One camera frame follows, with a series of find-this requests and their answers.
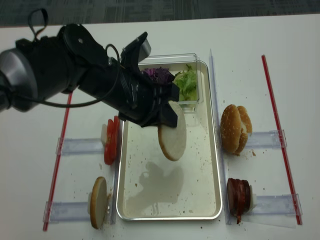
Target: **food item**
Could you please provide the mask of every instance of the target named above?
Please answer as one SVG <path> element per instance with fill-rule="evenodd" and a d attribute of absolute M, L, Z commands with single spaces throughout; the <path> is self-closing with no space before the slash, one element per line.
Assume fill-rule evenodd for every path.
<path fill-rule="evenodd" d="M 99 229 L 105 218 L 107 208 L 107 182 L 103 176 L 98 177 L 93 185 L 90 199 L 90 220 L 95 229 Z"/>
<path fill-rule="evenodd" d="M 111 137 L 111 143 L 110 143 L 110 157 L 112 159 L 112 163 L 115 161 L 117 157 L 117 140 L 118 140 L 119 124 L 120 124 L 119 117 L 114 116 L 112 137 Z"/>
<path fill-rule="evenodd" d="M 175 76 L 169 72 L 169 68 L 146 68 L 142 72 L 148 74 L 156 84 L 166 85 L 175 79 Z"/>
<path fill-rule="evenodd" d="M 231 104 L 225 108 L 221 117 L 220 134 L 223 148 L 239 155 L 245 148 L 252 124 L 244 106 Z"/>
<path fill-rule="evenodd" d="M 173 81 L 180 88 L 179 101 L 197 100 L 197 75 L 190 65 L 187 71 L 178 72 Z"/>
<path fill-rule="evenodd" d="M 112 157 L 111 157 L 111 139 L 112 139 L 112 133 L 114 131 L 114 122 L 109 119 L 108 120 L 108 126 L 106 128 L 106 144 L 104 147 L 104 163 L 107 165 L 111 165 L 113 163 Z"/>
<path fill-rule="evenodd" d="M 185 152 L 187 144 L 187 127 L 184 111 L 176 101 L 169 105 L 177 115 L 176 128 L 164 124 L 158 126 L 158 140 L 165 157 L 171 161 L 179 160 Z"/>
<path fill-rule="evenodd" d="M 108 120 L 108 126 L 106 128 L 107 141 L 104 148 L 104 163 L 112 165 L 117 157 L 117 142 L 119 131 L 119 117 L 114 116 L 113 121 Z"/>
<path fill-rule="evenodd" d="M 246 180 L 229 178 L 226 191 L 228 196 L 229 211 L 241 222 L 241 215 L 249 211 L 252 201 L 252 190 Z"/>
<path fill-rule="evenodd" d="M 101 129 L 101 143 L 105 147 L 107 144 L 107 125 L 102 124 Z"/>

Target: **gray carpet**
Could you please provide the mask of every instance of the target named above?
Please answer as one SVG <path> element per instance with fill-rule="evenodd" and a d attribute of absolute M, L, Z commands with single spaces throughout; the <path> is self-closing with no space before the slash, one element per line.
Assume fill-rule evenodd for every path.
<path fill-rule="evenodd" d="M 0 0 L 0 26 L 25 26 L 36 8 L 62 25 L 308 14 L 320 0 Z"/>

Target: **black cable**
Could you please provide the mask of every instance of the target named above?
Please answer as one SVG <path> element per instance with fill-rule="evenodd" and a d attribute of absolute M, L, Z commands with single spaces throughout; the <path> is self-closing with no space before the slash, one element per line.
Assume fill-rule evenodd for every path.
<path fill-rule="evenodd" d="M 93 101 L 88 101 L 88 102 L 83 102 L 83 103 L 76 103 L 76 104 L 60 104 L 60 103 L 55 103 L 55 102 L 51 102 L 51 101 L 45 101 L 45 100 L 41 100 L 38 98 L 32 98 L 32 97 L 28 97 L 28 96 L 24 96 L 24 95 L 20 95 L 20 94 L 16 94 L 16 97 L 19 97 L 21 99 L 24 99 L 26 101 L 29 102 L 34 102 L 34 103 L 38 103 L 38 104 L 42 104 L 42 105 L 47 105 L 47 106 L 51 106 L 51 107 L 56 107 L 56 108 L 81 108 L 81 107 L 86 107 L 86 106 L 90 106 L 96 103 L 99 103 L 101 101 L 103 101 L 110 93 L 112 93 L 112 91 L 115 89 L 116 84 L 118 82 L 119 79 L 119 74 L 120 74 L 120 56 L 119 56 L 119 52 L 116 49 L 116 47 L 113 44 L 108 44 L 105 47 L 105 51 L 108 50 L 108 48 L 111 47 L 116 54 L 116 60 L 117 60 L 117 67 L 118 67 L 118 71 L 116 74 L 116 79 L 114 81 L 113 86 L 111 87 L 111 89 L 102 97 L 97 98 L 96 100 Z"/>
<path fill-rule="evenodd" d="M 43 28 L 41 28 L 40 30 L 38 31 L 35 31 L 34 29 L 34 24 L 32 23 L 32 16 L 34 13 L 36 12 L 41 12 L 42 13 L 42 16 L 43 16 L 43 21 L 44 21 L 44 26 Z M 28 25 L 29 25 L 29 28 L 31 29 L 33 35 L 34 35 L 34 39 L 33 41 L 36 42 L 36 41 L 39 41 L 37 39 L 37 36 L 43 31 L 45 30 L 45 28 L 47 27 L 48 23 L 49 23 L 49 16 L 48 16 L 48 13 L 47 13 L 47 10 L 45 10 L 44 8 L 38 8 L 36 10 L 33 10 L 32 12 L 29 13 L 28 15 Z"/>

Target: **crumb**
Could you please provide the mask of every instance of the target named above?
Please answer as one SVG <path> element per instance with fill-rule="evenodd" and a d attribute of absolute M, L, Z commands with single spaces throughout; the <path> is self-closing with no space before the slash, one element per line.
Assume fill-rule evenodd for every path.
<path fill-rule="evenodd" d="M 106 199 L 109 201 L 109 200 L 111 199 L 111 197 L 112 197 L 112 193 L 110 192 L 110 193 L 108 193 L 108 195 L 106 196 Z"/>

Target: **tomato slice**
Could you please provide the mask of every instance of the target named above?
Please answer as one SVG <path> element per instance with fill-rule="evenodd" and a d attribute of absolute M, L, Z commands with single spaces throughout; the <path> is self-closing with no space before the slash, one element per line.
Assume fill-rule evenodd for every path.
<path fill-rule="evenodd" d="M 119 131 L 119 117 L 114 116 L 114 124 L 113 124 L 113 132 L 111 137 L 111 144 L 110 144 L 110 157 L 112 158 L 112 162 L 115 161 L 117 157 L 117 142 L 118 142 L 118 131 Z"/>
<path fill-rule="evenodd" d="M 112 140 L 112 134 L 114 131 L 114 122 L 109 119 L 108 125 L 106 127 L 106 144 L 104 147 L 104 163 L 107 165 L 111 165 L 113 163 L 113 160 L 110 156 L 111 153 L 111 140 Z"/>

